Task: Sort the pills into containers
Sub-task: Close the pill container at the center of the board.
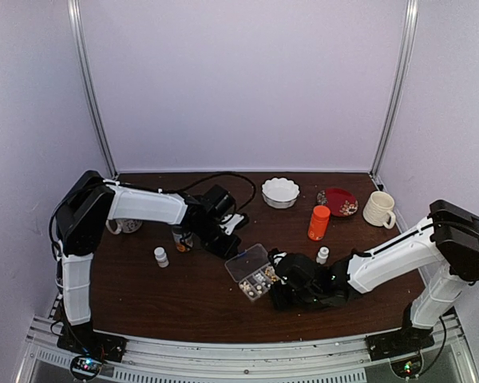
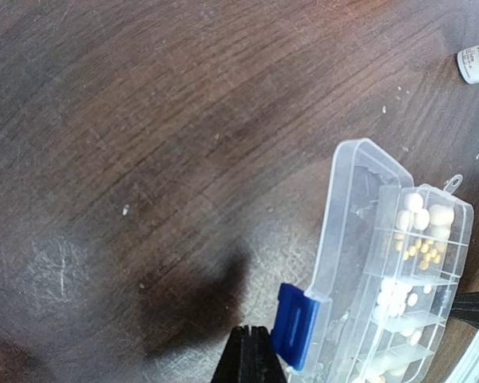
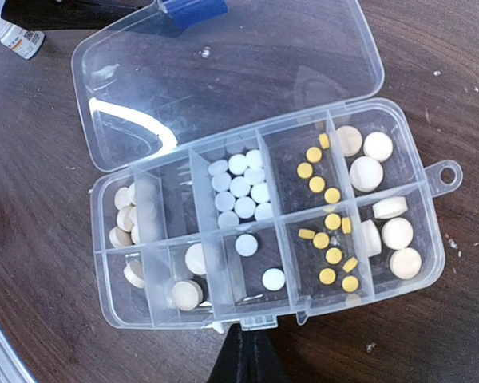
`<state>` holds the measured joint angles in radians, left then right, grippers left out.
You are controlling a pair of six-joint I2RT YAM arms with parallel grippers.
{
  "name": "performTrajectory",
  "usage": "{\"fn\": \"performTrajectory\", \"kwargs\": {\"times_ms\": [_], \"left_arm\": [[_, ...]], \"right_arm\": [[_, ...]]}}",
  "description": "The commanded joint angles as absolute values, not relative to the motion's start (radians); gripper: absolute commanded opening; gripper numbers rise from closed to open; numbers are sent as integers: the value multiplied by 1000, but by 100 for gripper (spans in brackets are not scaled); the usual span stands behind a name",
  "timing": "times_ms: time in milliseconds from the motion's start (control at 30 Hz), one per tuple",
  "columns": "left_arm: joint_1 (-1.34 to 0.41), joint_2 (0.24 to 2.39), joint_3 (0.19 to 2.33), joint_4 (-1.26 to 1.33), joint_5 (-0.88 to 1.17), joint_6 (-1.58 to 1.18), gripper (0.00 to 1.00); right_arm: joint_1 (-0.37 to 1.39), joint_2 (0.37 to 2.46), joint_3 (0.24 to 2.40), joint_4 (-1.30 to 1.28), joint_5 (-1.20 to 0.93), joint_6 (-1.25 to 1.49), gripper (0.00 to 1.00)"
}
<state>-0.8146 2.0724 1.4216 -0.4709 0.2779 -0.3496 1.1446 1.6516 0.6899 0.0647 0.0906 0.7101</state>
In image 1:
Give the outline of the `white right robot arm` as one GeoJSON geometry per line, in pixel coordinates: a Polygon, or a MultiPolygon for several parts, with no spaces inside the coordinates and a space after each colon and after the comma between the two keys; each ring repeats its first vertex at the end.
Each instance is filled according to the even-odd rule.
{"type": "Polygon", "coordinates": [[[408,231],[367,251],[352,251],[330,266],[278,249],[269,252],[268,260],[278,277],[269,290],[277,310],[342,307],[385,282],[439,263],[394,333],[394,346],[407,353],[431,333],[464,288],[479,281],[479,216],[439,199],[408,231]]]}

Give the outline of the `orange cylindrical bottle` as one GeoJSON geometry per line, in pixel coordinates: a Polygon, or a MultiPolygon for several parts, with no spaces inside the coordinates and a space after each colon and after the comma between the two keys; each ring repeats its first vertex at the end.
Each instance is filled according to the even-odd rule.
{"type": "Polygon", "coordinates": [[[320,241],[327,232],[331,210],[327,206],[315,206],[312,211],[307,236],[313,241],[320,241]]]}

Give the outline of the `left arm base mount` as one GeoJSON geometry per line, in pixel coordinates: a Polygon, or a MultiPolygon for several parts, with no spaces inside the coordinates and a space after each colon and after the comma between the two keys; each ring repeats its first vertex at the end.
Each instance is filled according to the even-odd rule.
{"type": "Polygon", "coordinates": [[[62,334],[57,340],[59,349],[91,356],[100,361],[121,362],[126,346],[125,338],[102,333],[95,333],[90,341],[85,342],[70,333],[62,334]]]}

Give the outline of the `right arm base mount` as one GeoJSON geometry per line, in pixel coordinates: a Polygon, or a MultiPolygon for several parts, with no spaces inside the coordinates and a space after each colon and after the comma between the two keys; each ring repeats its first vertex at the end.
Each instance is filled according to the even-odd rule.
{"type": "Polygon", "coordinates": [[[415,353],[434,345],[432,335],[426,335],[424,338],[411,338],[399,331],[370,335],[365,338],[365,341],[371,361],[415,353]]]}

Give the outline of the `small white pill bottle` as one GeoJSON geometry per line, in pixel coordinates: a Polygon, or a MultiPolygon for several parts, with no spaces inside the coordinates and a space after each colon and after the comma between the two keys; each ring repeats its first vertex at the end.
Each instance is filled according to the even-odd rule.
{"type": "Polygon", "coordinates": [[[330,250],[328,247],[320,247],[316,255],[316,259],[315,259],[316,262],[318,264],[324,265],[328,260],[329,254],[330,254],[330,250]]]}

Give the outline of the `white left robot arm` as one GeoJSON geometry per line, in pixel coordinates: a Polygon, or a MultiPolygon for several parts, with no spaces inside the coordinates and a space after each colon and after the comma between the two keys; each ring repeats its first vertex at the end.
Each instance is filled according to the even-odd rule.
{"type": "Polygon", "coordinates": [[[82,354],[99,346],[89,297],[93,256],[107,223],[121,219],[179,226],[222,259],[236,255],[240,238],[235,231],[248,221],[229,191],[219,185],[192,196],[183,190],[145,188],[85,172],[55,207],[49,223],[66,337],[82,354]]]}

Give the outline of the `white orange vitamin bottle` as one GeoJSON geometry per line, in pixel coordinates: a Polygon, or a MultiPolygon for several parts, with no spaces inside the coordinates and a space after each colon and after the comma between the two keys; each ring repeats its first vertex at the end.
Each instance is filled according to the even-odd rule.
{"type": "Polygon", "coordinates": [[[179,252],[189,252],[193,248],[192,233],[180,225],[171,227],[172,237],[179,252]]]}

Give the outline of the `clear plastic pill organizer box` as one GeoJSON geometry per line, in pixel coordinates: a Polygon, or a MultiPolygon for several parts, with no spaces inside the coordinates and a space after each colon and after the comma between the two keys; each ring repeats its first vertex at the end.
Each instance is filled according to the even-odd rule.
{"type": "Polygon", "coordinates": [[[250,302],[268,293],[279,280],[267,258],[267,250],[260,243],[229,259],[224,266],[250,302]]]}

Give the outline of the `small white capped bottle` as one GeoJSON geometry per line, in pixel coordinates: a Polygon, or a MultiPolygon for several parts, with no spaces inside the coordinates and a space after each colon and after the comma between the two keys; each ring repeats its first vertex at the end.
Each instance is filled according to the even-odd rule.
{"type": "Polygon", "coordinates": [[[156,247],[153,254],[159,267],[165,268],[169,265],[168,256],[163,247],[156,247]]]}

